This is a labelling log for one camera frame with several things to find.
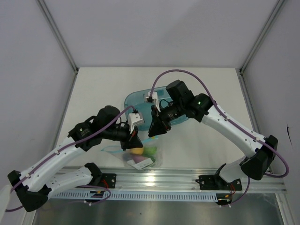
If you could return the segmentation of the orange fruit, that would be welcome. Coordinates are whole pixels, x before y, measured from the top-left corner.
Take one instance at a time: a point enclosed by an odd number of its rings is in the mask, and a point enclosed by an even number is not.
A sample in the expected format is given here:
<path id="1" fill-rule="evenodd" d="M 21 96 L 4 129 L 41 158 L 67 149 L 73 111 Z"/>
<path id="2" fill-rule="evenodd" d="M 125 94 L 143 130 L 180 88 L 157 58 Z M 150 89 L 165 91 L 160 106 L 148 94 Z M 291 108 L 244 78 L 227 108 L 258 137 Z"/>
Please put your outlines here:
<path id="1" fill-rule="evenodd" d="M 130 149 L 130 153 L 131 154 L 135 154 L 135 155 L 142 155 L 144 152 L 144 148 L 133 148 Z"/>

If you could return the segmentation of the purple eggplant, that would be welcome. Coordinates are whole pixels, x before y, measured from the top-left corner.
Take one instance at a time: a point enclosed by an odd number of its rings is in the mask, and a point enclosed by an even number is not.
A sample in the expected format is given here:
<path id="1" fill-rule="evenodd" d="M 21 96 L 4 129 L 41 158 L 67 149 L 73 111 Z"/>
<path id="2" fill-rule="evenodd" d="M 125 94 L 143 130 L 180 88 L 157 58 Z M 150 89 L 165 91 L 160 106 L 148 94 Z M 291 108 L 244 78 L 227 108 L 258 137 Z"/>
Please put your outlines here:
<path id="1" fill-rule="evenodd" d="M 131 159 L 128 160 L 128 163 L 132 163 L 132 164 L 138 164 L 144 160 L 147 160 L 148 157 L 142 156 L 142 155 L 131 155 Z"/>

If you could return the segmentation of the light green cucumber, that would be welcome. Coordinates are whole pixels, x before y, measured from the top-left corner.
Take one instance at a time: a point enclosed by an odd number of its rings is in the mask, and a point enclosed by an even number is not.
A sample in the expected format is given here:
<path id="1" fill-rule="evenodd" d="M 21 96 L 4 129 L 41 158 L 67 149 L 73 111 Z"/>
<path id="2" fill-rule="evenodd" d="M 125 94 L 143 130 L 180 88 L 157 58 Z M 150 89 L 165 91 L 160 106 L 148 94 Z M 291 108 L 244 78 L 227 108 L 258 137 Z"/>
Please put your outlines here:
<path id="1" fill-rule="evenodd" d="M 155 155 L 157 152 L 157 147 L 144 147 L 143 154 L 144 155 Z"/>

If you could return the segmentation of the clear zip top bag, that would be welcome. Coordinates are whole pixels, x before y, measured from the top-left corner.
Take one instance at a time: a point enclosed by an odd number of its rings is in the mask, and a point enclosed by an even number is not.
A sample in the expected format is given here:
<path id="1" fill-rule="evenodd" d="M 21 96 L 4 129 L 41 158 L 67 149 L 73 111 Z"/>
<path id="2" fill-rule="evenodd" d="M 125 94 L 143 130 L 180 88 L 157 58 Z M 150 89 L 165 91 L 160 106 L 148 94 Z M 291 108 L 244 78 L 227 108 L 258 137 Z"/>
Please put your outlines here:
<path id="1" fill-rule="evenodd" d="M 109 153 L 121 160 L 125 167 L 132 167 L 136 170 L 145 170 L 148 168 L 160 168 L 163 157 L 161 153 L 161 144 L 158 136 L 147 138 L 142 141 L 142 148 L 133 148 L 123 150 L 120 146 L 111 145 L 103 148 L 101 151 Z"/>

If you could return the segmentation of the blue translucent plastic basin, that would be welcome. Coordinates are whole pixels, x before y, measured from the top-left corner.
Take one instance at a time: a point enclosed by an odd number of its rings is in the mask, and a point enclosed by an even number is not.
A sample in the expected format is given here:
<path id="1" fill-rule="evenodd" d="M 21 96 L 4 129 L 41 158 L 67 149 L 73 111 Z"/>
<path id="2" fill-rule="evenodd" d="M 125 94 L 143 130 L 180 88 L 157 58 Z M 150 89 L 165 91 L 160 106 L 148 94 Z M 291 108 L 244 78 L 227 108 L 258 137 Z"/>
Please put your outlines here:
<path id="1" fill-rule="evenodd" d="M 161 103 L 161 107 L 165 108 L 168 106 L 168 103 L 172 101 L 170 95 L 165 89 L 166 87 L 158 87 L 154 89 L 154 92 L 157 93 L 157 97 L 159 102 Z M 148 131 L 152 122 L 151 116 L 151 106 L 152 103 L 145 102 L 145 96 L 150 92 L 151 89 L 136 91 L 129 94 L 124 101 L 124 107 L 128 107 L 129 105 L 134 106 L 134 108 L 142 113 L 144 118 L 144 123 L 138 126 L 139 131 Z"/>

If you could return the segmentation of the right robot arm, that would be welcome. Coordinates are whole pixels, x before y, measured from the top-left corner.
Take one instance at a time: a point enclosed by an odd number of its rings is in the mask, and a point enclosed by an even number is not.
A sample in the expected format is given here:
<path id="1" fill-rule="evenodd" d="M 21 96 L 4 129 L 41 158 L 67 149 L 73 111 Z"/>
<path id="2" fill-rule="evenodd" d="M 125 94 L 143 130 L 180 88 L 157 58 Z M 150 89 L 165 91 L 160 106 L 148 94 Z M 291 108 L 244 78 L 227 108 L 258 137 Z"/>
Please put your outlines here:
<path id="1" fill-rule="evenodd" d="M 195 96 L 183 81 L 170 83 L 166 91 L 172 99 L 167 107 L 161 107 L 158 94 L 153 90 L 145 98 L 147 102 L 154 103 L 149 137 L 166 134 L 171 130 L 171 121 L 185 115 L 218 131 L 244 153 L 241 159 L 221 165 L 212 175 L 212 181 L 207 182 L 206 189 L 224 190 L 235 180 L 245 177 L 262 179 L 275 158 L 270 148 L 277 146 L 277 138 L 272 135 L 264 137 L 238 123 L 208 95 L 200 93 Z"/>

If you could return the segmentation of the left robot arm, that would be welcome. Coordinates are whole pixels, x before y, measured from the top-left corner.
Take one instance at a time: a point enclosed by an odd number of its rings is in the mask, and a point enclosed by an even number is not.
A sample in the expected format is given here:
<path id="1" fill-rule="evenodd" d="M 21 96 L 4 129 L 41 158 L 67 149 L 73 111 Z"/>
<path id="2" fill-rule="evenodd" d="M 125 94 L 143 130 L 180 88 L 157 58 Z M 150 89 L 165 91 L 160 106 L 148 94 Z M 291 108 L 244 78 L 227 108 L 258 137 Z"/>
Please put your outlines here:
<path id="1" fill-rule="evenodd" d="M 103 173 L 95 163 L 87 163 L 80 169 L 58 176 L 56 173 L 76 157 L 99 145 L 103 139 L 120 142 L 122 150 L 143 146 L 138 137 L 138 125 L 144 123 L 143 115 L 136 109 L 128 120 L 118 123 L 123 111 L 107 105 L 96 116 L 78 123 L 69 131 L 63 142 L 28 169 L 13 170 L 8 179 L 21 207 L 27 212 L 41 208 L 54 195 L 76 187 L 101 188 L 107 191 Z"/>

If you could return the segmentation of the aluminium mounting rail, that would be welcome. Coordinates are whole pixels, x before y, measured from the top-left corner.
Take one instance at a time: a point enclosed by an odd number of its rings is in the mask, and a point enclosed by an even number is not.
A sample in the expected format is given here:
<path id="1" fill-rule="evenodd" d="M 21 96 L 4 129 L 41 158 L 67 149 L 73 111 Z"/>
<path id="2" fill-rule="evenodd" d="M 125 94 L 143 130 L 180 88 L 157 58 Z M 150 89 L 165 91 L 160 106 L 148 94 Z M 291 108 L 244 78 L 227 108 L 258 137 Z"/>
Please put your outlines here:
<path id="1" fill-rule="evenodd" d="M 132 168 L 101 167 L 103 173 L 117 175 L 115 190 L 154 192 L 199 192 L 196 179 L 200 175 L 213 175 L 213 169 L 150 168 L 138 171 Z M 260 181 L 251 180 L 249 193 L 286 193 L 283 179 L 264 176 Z"/>

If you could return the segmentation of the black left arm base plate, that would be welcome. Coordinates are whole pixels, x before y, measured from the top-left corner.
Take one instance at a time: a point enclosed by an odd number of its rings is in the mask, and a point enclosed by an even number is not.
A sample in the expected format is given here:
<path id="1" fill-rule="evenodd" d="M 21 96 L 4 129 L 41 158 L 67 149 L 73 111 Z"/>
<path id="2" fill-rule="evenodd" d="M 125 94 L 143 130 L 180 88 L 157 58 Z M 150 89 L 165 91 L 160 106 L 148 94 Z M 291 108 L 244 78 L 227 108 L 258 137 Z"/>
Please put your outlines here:
<path id="1" fill-rule="evenodd" d="M 107 189 L 115 189 L 117 181 L 117 174 L 115 173 L 103 173 L 101 178 L 96 178 L 94 185 Z"/>

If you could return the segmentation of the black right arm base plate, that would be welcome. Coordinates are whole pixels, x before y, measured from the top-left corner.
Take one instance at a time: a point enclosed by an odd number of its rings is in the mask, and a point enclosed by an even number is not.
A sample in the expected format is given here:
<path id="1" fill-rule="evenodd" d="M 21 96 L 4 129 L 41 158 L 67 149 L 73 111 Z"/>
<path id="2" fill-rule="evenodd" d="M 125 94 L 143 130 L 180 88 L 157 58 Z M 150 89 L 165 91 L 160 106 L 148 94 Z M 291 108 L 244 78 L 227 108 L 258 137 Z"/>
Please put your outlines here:
<path id="1" fill-rule="evenodd" d="M 201 190 L 242 190 L 240 179 L 236 179 L 232 182 L 226 182 L 219 175 L 200 175 L 198 176 L 198 179 L 195 180 L 195 182 L 199 184 Z"/>

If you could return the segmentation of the left aluminium frame post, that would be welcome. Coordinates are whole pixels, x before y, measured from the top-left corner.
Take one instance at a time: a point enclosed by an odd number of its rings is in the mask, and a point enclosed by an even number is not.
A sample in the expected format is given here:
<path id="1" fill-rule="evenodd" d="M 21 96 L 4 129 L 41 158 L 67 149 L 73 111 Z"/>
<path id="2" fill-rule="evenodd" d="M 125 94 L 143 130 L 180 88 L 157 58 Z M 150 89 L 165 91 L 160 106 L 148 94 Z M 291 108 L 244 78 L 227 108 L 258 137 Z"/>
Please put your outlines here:
<path id="1" fill-rule="evenodd" d="M 72 68 L 72 70 L 77 73 L 79 68 L 75 63 L 75 60 L 73 58 L 73 56 L 71 55 L 71 52 L 67 46 L 67 43 L 65 42 L 61 31 L 57 25 L 57 23 L 55 22 L 54 17 L 52 16 L 52 13 L 50 12 L 48 5 L 46 3 L 45 0 L 36 0 L 36 3 L 38 5 L 38 7 L 40 8 L 41 13 L 43 14 L 50 30 L 52 31 L 62 53 L 64 54 L 65 58 L 67 59 L 70 67 Z"/>

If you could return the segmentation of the aluminium frame post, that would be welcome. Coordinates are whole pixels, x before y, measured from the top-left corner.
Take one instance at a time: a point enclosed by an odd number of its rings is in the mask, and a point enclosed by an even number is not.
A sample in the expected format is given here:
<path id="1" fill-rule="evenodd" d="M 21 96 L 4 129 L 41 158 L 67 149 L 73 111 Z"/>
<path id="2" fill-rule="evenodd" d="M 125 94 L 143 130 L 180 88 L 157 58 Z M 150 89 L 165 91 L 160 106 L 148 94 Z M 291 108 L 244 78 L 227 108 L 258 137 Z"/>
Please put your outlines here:
<path id="1" fill-rule="evenodd" d="M 276 22 L 277 18 L 279 17 L 281 11 L 283 10 L 287 0 L 277 0 L 275 6 L 273 7 L 270 15 L 268 16 L 266 22 L 264 23 L 259 35 L 257 36 L 254 44 L 252 45 L 249 53 L 247 54 L 239 72 L 243 75 L 248 68 L 251 61 L 254 59 L 255 55 L 257 54 L 258 50 L 260 49 L 261 45 L 265 41 L 267 35 L 269 34 L 272 26 Z"/>
<path id="2" fill-rule="evenodd" d="M 61 31 L 57 25 L 57 23 L 55 22 L 54 17 L 52 16 L 52 13 L 50 12 L 48 5 L 46 3 L 45 0 L 36 0 L 36 3 L 38 5 L 38 7 L 40 8 L 41 13 L 43 14 L 50 30 L 52 31 L 62 53 L 64 54 L 65 58 L 67 59 L 70 67 L 72 68 L 72 70 L 77 73 L 79 68 L 75 63 L 75 60 L 73 58 L 73 56 L 71 55 L 71 52 L 67 46 L 67 43 L 65 42 Z"/>

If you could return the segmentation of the right aluminium frame post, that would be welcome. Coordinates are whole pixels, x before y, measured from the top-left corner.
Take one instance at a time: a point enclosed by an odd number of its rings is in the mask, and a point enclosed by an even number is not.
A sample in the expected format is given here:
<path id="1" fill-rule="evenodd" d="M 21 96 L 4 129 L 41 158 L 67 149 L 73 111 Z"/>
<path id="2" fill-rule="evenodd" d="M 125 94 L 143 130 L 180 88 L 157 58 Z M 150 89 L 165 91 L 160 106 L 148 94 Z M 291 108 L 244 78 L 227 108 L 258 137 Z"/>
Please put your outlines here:
<path id="1" fill-rule="evenodd" d="M 283 10 L 287 0 L 277 0 L 275 6 L 273 7 L 270 15 L 268 16 L 266 22 L 264 23 L 259 35 L 257 36 L 254 44 L 252 45 L 249 53 L 247 54 L 239 72 L 243 75 L 248 68 L 251 61 L 254 59 L 255 55 L 257 54 L 258 50 L 260 49 L 261 45 L 265 41 L 267 35 L 269 34 L 272 26 L 276 22 L 277 18 L 279 17 L 281 11 Z"/>

